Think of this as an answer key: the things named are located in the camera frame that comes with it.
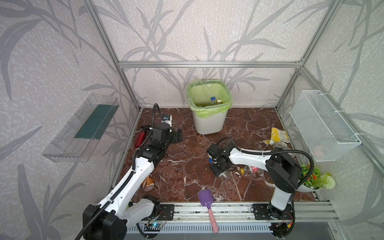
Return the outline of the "crushed blue label bottle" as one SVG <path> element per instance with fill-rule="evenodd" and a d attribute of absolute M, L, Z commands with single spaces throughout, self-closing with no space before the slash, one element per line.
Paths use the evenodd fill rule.
<path fill-rule="evenodd" d="M 229 164 L 225 158 L 219 159 L 216 162 L 214 162 L 213 159 L 209 159 L 209 162 L 210 168 L 216 177 L 221 179 L 221 181 L 227 181 L 230 179 L 228 170 L 232 165 Z"/>

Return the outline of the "blue cap water bottle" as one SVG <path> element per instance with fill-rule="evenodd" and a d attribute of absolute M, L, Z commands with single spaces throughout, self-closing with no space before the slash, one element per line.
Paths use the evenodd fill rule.
<path fill-rule="evenodd" d="M 214 106 L 217 104 L 216 97 L 211 97 L 211 105 Z"/>

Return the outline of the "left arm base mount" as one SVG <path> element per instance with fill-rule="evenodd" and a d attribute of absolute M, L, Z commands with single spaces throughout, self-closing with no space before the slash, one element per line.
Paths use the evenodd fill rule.
<path fill-rule="evenodd" d="M 143 221 L 172 221 L 174 213 L 175 205 L 173 204 L 155 205 L 152 214 L 149 217 L 143 218 Z"/>

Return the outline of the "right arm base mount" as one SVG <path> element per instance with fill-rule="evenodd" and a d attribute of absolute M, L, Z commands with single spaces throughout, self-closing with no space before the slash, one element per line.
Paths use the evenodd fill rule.
<path fill-rule="evenodd" d="M 253 204 L 251 212 L 255 216 L 255 220 L 292 220 L 293 207 L 287 204 L 284 210 L 279 210 L 271 204 Z"/>

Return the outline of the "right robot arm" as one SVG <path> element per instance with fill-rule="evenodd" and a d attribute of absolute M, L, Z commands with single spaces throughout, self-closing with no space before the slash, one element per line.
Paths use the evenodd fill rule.
<path fill-rule="evenodd" d="M 275 189 L 267 211 L 274 219 L 282 217 L 287 204 L 294 199 L 296 191 L 314 172 L 312 156 L 300 150 L 283 150 L 275 147 L 272 151 L 255 151 L 238 147 L 230 137 L 224 137 L 207 148 L 212 160 L 211 169 L 216 176 L 235 165 L 256 167 L 269 173 Z M 310 162 L 309 172 L 304 175 L 303 168 L 291 154 L 305 156 Z"/>

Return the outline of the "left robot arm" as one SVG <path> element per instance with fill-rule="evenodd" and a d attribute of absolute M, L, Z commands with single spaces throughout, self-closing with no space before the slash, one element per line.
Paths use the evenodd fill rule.
<path fill-rule="evenodd" d="M 140 200 L 129 205 L 144 180 L 166 156 L 171 144 L 182 142 L 182 130 L 172 127 L 172 115 L 160 114 L 161 122 L 152 122 L 147 136 L 133 153 L 132 166 L 116 187 L 96 206 L 89 205 L 83 212 L 83 228 L 77 240 L 123 240 L 128 229 L 153 214 L 156 201 Z"/>

